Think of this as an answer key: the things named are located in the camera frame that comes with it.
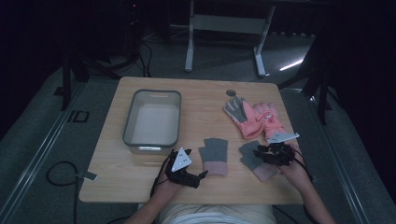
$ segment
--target pink glove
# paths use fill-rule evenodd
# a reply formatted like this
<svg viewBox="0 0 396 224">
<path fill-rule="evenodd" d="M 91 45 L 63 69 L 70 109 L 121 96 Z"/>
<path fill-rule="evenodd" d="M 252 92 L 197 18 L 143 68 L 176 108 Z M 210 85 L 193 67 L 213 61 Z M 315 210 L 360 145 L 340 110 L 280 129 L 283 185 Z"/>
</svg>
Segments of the pink glove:
<svg viewBox="0 0 396 224">
<path fill-rule="evenodd" d="M 262 124 L 265 138 L 269 139 L 276 133 L 285 133 L 282 122 L 278 118 L 278 113 L 274 104 L 264 102 L 253 106 L 257 120 Z"/>
<path fill-rule="evenodd" d="M 233 97 L 224 106 L 224 111 L 233 119 L 245 139 L 255 138 L 262 133 L 263 126 L 256 119 L 256 112 L 244 98 Z"/>
</svg>

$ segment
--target glove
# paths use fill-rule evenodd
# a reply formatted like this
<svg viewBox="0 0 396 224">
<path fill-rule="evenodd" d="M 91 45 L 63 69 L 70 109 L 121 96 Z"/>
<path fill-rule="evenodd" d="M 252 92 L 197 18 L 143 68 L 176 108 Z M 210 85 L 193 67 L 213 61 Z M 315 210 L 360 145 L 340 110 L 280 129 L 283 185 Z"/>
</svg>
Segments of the glove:
<svg viewBox="0 0 396 224">
<path fill-rule="evenodd" d="M 255 104 L 253 109 L 257 115 L 257 120 L 262 124 L 265 138 L 270 139 L 276 133 L 285 133 L 282 122 L 278 118 L 278 113 L 274 104 L 261 102 Z"/>
<path fill-rule="evenodd" d="M 208 175 L 226 176 L 228 141 L 220 138 L 204 139 L 205 147 L 199 148 L 202 162 Z"/>
<path fill-rule="evenodd" d="M 262 132 L 263 127 L 256 120 L 256 112 L 244 98 L 233 97 L 224 106 L 224 111 L 233 119 L 245 139 L 255 138 Z"/>
<path fill-rule="evenodd" d="M 276 175 L 278 170 L 274 166 L 264 163 L 262 159 L 254 155 L 253 150 L 257 150 L 257 146 L 259 145 L 259 141 L 253 141 L 245 143 L 239 150 L 243 154 L 241 162 L 263 182 L 268 180 L 271 176 Z"/>
</svg>

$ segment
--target gray carpet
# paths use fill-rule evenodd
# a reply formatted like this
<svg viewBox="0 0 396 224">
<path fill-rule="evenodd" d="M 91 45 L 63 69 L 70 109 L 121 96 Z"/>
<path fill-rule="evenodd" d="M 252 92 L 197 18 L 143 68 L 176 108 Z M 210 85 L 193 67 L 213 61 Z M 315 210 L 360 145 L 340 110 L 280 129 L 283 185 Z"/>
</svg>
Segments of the gray carpet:
<svg viewBox="0 0 396 224">
<path fill-rule="evenodd" d="M 191 73 L 184 72 L 187 50 L 186 33 L 176 29 L 171 43 L 163 43 L 156 35 L 145 38 L 152 50 L 149 71 L 153 78 L 192 78 L 231 81 L 257 81 L 279 84 L 292 77 L 298 67 L 279 72 L 279 68 L 304 57 L 313 37 L 285 37 L 270 35 L 264 46 L 263 59 L 267 73 L 265 78 L 256 76 L 252 47 L 256 36 L 244 36 L 214 41 L 213 35 L 200 33 L 196 36 L 194 64 Z M 145 65 L 149 61 L 149 49 L 140 50 Z M 142 76 L 143 64 L 137 62 L 117 71 L 122 76 Z M 72 223 L 74 187 L 55 187 L 49 184 L 45 174 L 58 161 L 71 161 L 84 171 L 88 168 L 106 113 L 117 88 L 117 81 L 90 70 L 92 78 L 82 86 L 73 82 L 74 92 L 79 92 L 68 110 L 60 112 L 62 99 L 53 96 L 61 85 L 61 70 L 53 74 L 44 84 L 22 117 L 4 137 L 0 147 L 0 177 L 2 185 L 0 200 L 5 202 L 17 185 L 23 169 L 40 149 L 52 124 L 64 117 L 62 127 L 50 144 L 49 154 L 32 181 L 21 204 L 10 223 Z M 347 115 L 335 101 L 329 99 L 331 111 L 326 112 L 327 125 L 323 126 L 315 114 L 315 104 L 303 96 L 299 89 L 305 80 L 281 91 L 295 132 L 299 133 L 299 144 L 304 153 L 308 169 L 315 177 L 315 186 L 339 223 L 392 223 L 396 220 L 396 209 L 382 185 L 370 158 Z M 87 122 L 73 122 L 73 111 L 81 115 L 90 114 Z M 337 171 L 347 173 L 348 179 Z M 74 181 L 74 171 L 69 166 L 59 166 L 52 172 L 54 180 L 65 183 Z M 345 183 L 352 183 L 353 193 L 359 198 L 358 205 L 348 200 Z M 363 212 L 357 218 L 355 208 Z M 299 223 L 308 223 L 300 205 L 279 206 Z M 129 216 L 136 204 L 82 203 L 78 202 L 78 223 L 107 223 Z M 278 223 L 293 223 L 275 210 Z"/>
</svg>

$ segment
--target white tag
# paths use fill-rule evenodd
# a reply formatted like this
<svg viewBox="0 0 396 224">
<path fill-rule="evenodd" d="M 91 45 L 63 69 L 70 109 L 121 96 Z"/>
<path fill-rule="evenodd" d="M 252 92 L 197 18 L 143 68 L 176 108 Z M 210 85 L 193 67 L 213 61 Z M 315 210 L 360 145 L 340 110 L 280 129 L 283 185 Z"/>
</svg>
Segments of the white tag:
<svg viewBox="0 0 396 224">
<path fill-rule="evenodd" d="M 268 143 L 281 143 L 288 141 L 293 138 L 297 138 L 300 135 L 297 133 L 276 133 L 272 138 L 268 139 Z"/>
<path fill-rule="evenodd" d="M 191 164 L 190 157 L 187 155 L 187 153 L 184 151 L 184 148 L 181 147 L 178 150 L 175 163 L 172 166 L 172 172 L 178 171 L 186 166 L 189 166 Z"/>
</svg>

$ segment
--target tabletop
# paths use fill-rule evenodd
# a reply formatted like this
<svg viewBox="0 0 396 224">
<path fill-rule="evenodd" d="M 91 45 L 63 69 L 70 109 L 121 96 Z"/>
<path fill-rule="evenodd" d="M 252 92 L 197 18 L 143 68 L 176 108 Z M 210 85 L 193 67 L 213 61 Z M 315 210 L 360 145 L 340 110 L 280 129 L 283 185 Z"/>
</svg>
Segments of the tabletop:
<svg viewBox="0 0 396 224">
<path fill-rule="evenodd" d="M 165 155 L 137 155 L 122 141 L 133 95 L 141 89 L 179 91 L 182 95 L 179 137 L 175 150 L 192 150 L 192 164 L 187 171 L 198 175 L 203 162 L 198 148 L 204 139 L 217 137 L 228 141 L 227 176 L 207 176 L 198 189 L 182 188 L 173 203 L 302 203 L 298 191 L 283 175 L 261 182 L 241 161 L 239 148 L 258 140 L 267 145 L 263 134 L 245 140 L 223 107 L 230 99 L 227 90 L 234 90 L 251 105 L 273 103 L 286 131 L 293 133 L 290 120 L 275 84 L 192 80 L 172 78 L 123 77 L 109 108 L 88 171 L 95 181 L 84 181 L 79 198 L 83 202 L 143 203 L 158 175 Z"/>
</svg>

